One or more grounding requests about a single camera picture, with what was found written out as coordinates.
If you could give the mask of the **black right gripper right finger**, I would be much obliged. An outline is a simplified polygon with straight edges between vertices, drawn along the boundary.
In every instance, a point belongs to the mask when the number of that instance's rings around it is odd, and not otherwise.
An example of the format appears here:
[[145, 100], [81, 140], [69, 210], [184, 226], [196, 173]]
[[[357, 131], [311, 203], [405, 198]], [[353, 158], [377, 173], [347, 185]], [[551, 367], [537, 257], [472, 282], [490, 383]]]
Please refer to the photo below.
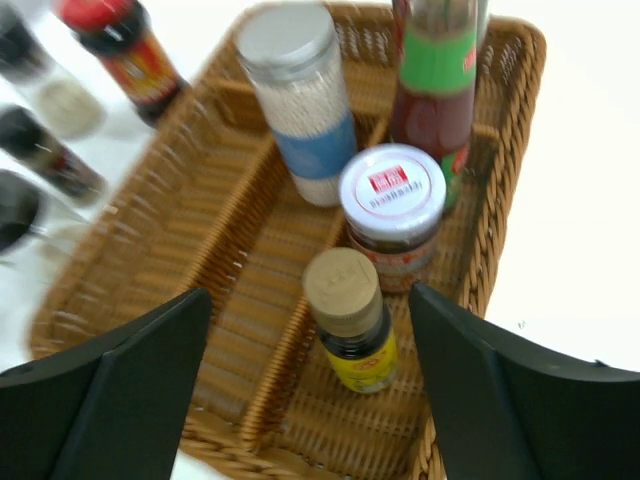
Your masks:
[[638, 373], [533, 343], [423, 283], [408, 303], [448, 478], [638, 478]]

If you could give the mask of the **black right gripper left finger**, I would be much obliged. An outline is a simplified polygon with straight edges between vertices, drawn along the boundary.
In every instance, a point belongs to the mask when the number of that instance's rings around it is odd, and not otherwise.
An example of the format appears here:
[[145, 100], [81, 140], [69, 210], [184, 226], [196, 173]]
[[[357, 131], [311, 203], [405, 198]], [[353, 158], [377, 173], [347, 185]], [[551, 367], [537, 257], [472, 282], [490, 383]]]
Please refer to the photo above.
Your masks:
[[2, 478], [170, 478], [211, 314], [210, 293], [191, 289], [2, 372]]

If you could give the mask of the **yellow label sesame oil bottle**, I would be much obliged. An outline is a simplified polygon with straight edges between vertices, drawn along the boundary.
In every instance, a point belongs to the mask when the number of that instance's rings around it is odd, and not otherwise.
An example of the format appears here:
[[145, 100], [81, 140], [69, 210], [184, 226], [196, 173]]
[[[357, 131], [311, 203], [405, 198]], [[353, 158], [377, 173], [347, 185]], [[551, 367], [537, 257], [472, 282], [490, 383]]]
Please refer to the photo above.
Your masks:
[[373, 263], [354, 249], [332, 248], [309, 263], [302, 284], [317, 335], [342, 384], [361, 394], [387, 388], [398, 354]]

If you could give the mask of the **white lid red label jar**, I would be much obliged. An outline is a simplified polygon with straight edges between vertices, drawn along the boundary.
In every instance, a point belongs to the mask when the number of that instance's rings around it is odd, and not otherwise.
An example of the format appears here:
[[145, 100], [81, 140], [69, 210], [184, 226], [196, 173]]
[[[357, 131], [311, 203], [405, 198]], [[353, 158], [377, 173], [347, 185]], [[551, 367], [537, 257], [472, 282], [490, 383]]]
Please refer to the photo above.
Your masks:
[[404, 293], [423, 280], [446, 199], [437, 162], [412, 146], [377, 145], [346, 165], [339, 193], [349, 240], [373, 263], [381, 289]]

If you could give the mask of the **green label chili sauce bottle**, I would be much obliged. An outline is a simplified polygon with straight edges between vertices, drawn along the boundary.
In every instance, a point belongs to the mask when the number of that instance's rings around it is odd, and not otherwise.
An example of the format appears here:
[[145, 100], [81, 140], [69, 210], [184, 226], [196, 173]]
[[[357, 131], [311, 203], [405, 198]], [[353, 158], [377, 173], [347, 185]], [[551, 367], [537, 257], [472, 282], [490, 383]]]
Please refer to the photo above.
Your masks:
[[444, 211], [461, 191], [469, 155], [476, 84], [477, 3], [393, 3], [398, 83], [390, 139], [414, 146], [440, 165]]

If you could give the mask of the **red lid chili sauce jar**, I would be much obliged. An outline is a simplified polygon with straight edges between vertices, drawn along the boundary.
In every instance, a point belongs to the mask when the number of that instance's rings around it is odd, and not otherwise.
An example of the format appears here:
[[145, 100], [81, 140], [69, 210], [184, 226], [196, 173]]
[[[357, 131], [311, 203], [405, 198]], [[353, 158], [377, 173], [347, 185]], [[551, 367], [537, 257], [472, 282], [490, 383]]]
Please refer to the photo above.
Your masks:
[[187, 83], [136, 0], [61, 1], [60, 20], [123, 90], [137, 115], [156, 126]]

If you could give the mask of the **tall dark soy sauce bottle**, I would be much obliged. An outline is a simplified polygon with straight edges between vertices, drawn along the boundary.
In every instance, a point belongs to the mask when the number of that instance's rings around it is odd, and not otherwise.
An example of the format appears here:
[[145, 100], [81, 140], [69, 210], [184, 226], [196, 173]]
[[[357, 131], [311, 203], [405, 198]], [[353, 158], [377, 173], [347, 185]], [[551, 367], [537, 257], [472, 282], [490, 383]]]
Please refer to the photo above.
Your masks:
[[406, 26], [415, 27], [433, 40], [449, 39], [475, 28], [476, 46], [481, 47], [488, 29], [488, 6], [488, 1], [393, 0], [397, 53], [403, 51]]

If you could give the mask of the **silver lid white pepper jar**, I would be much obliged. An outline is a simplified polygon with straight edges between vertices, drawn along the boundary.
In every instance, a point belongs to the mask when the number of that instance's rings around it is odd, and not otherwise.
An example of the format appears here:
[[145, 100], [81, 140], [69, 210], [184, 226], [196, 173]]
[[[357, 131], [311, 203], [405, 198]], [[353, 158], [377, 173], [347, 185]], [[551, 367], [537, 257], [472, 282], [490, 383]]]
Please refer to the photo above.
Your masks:
[[241, 26], [235, 46], [298, 193], [338, 205], [357, 141], [331, 14], [318, 3], [272, 3]]

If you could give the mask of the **clear glass shaker jar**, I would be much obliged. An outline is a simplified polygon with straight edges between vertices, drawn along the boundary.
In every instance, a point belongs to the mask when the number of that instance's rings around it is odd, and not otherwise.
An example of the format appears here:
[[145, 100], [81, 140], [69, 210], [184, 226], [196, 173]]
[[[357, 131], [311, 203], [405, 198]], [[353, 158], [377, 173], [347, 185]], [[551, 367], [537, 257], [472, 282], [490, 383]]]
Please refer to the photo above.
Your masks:
[[89, 222], [25, 177], [1, 171], [1, 264], [25, 261], [28, 247], [43, 259], [71, 254]]

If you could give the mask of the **brown wicker divided basket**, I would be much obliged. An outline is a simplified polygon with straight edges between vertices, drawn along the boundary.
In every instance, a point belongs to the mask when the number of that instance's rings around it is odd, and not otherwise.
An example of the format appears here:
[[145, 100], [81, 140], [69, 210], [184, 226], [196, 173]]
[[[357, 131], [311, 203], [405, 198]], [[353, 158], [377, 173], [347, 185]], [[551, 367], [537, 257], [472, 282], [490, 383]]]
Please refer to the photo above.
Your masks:
[[[395, 90], [390, 6], [327, 5], [361, 148], [387, 139]], [[346, 245], [339, 209], [295, 191], [237, 61], [233, 25], [34, 318], [43, 358], [192, 287], [214, 299], [181, 450], [232, 479], [445, 479], [406, 295], [386, 296], [399, 370], [377, 394], [346, 389], [314, 340], [302, 273]], [[460, 199], [426, 280], [484, 316], [546, 60], [544, 35], [493, 17], [479, 54], [474, 139]]]

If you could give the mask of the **small black pepper grinder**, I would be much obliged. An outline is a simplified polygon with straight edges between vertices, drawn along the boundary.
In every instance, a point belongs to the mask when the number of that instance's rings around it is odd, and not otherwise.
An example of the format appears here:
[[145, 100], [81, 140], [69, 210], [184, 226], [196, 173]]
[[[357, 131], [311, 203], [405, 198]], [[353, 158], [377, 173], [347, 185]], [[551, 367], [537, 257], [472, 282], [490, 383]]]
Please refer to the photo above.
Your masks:
[[1, 109], [1, 149], [76, 205], [95, 204], [105, 190], [104, 177], [21, 106]]

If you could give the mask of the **clear salt grinder black top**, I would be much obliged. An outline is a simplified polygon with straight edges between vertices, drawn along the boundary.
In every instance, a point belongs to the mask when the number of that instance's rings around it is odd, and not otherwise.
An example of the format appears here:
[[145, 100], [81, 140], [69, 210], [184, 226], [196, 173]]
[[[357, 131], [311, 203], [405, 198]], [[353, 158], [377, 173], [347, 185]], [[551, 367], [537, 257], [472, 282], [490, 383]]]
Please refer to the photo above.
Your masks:
[[45, 50], [5, 1], [1, 3], [1, 76], [44, 126], [63, 139], [91, 134], [106, 115], [99, 101]]

